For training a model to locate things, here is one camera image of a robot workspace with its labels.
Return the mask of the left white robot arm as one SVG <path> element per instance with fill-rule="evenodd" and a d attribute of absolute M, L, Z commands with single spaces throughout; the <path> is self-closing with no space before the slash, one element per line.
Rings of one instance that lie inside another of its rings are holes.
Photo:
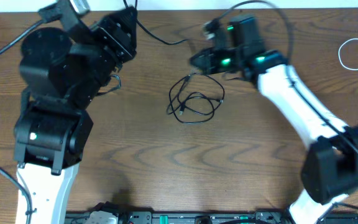
<path fill-rule="evenodd" d="M 21 46 L 21 113 L 14 127 L 17 223 L 63 223 L 68 198 L 93 127 L 92 100 L 111 91 L 136 55 L 137 10 L 127 7 L 86 26 L 61 12 L 62 27 L 31 32 Z"/>

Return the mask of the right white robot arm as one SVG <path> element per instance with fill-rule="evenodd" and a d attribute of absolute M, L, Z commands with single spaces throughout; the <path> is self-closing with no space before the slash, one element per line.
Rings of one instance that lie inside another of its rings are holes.
<path fill-rule="evenodd" d="M 302 140 L 306 159 L 303 190 L 289 209 L 292 223 L 321 223 L 358 189 L 358 126 L 332 114 L 300 80 L 290 59 L 267 50 L 252 16 L 237 16 L 223 28 L 207 22 L 204 33 L 213 46 L 190 58 L 207 75 L 241 72 L 286 117 Z"/>

